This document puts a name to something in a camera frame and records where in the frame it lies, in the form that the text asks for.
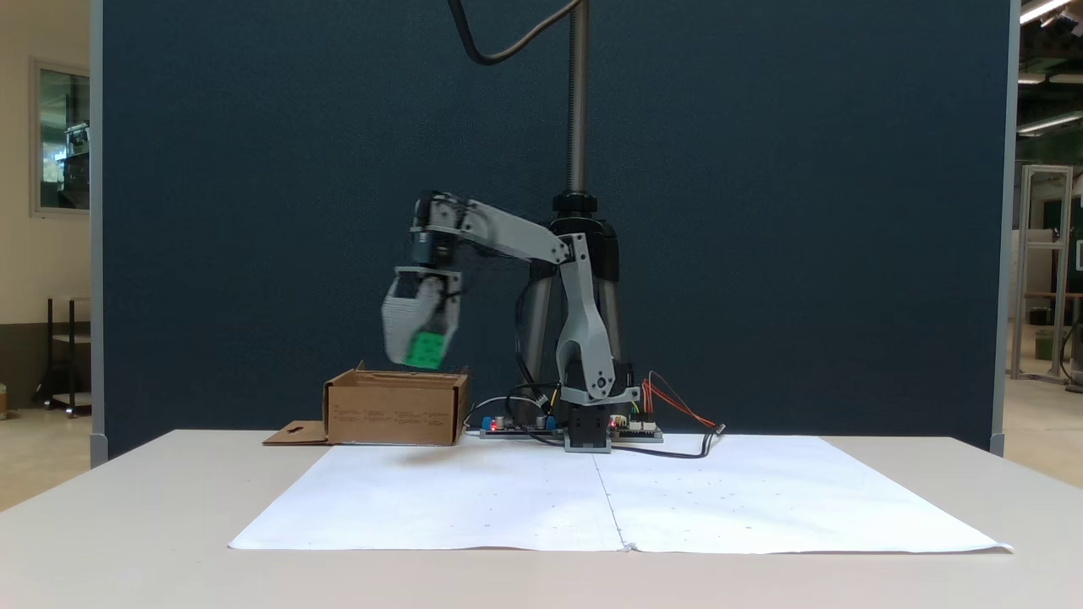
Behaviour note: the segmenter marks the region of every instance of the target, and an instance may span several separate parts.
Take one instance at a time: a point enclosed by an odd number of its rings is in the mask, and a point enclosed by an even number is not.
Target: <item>orange wire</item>
[[[651,380],[651,375],[655,375],[658,378],[661,378],[662,383],[665,383],[666,387],[669,387],[669,390],[673,391],[673,387],[669,385],[668,381],[666,381],[665,377],[663,377],[661,374],[658,374],[658,373],[656,373],[654,371],[651,371],[650,373],[648,373],[647,379],[643,380],[643,393],[645,396],[644,402],[650,403],[650,410],[648,410],[647,412],[654,412],[653,396],[656,394],[657,397],[662,398],[663,401],[665,401],[666,403],[668,403],[670,406],[673,406],[673,407],[677,409],[678,411],[680,411],[680,412],[682,412],[682,413],[691,416],[692,418],[699,420],[703,425],[705,425],[707,427],[710,427],[712,429],[714,429],[715,427],[717,427],[717,425],[715,425],[715,423],[712,422],[710,419],[704,418],[704,417],[695,414],[694,412],[692,412],[692,409],[688,407],[688,404],[684,403],[684,400],[681,399],[680,394],[678,394],[676,391],[674,391],[674,396],[677,397],[677,400],[680,403],[678,403],[677,401],[674,401],[673,398],[670,398],[664,391],[662,391],[661,389],[658,389],[655,386],[655,384]]]

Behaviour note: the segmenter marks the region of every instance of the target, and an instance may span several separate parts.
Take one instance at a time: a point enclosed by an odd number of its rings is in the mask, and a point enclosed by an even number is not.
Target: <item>ceiling light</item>
[[[1083,118],[1083,111],[1070,112],[1068,114],[1061,114],[1059,116],[1054,116],[1036,122],[1028,122],[1027,125],[1020,125],[1016,132],[1018,133],[1030,133],[1031,131],[1039,131],[1041,129],[1046,129],[1048,127],[1056,127],[1057,125],[1064,125],[1066,122],[1071,122],[1073,120],[1079,120]]]
[[[1030,23],[1045,13],[1048,13],[1054,9],[1059,9],[1069,2],[1071,2],[1071,0],[1034,0],[1033,2],[1027,2],[1027,4],[1022,8],[1022,13],[1019,15],[1019,25]]]

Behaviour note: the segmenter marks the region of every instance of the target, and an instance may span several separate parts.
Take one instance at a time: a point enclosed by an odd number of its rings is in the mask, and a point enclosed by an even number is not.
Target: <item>window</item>
[[[90,78],[83,68],[30,61],[30,213],[90,209]]]

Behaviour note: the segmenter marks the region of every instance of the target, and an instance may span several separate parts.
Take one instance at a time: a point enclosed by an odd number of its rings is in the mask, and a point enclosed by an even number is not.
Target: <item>cardboard box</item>
[[[449,446],[462,433],[470,373],[347,371],[324,384],[324,419],[295,420],[264,444]]]

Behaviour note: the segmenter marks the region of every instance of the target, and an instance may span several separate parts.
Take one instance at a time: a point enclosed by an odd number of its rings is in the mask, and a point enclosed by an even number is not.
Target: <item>floor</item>
[[[1048,370],[1033,360],[1032,349],[1023,354],[1023,370]],[[13,411],[0,422],[0,511],[87,471],[90,422],[40,409]],[[1083,394],[1005,379],[1004,433],[1008,459],[1083,488]]]
[[[19,410],[0,420],[0,511],[90,469],[90,417]]]

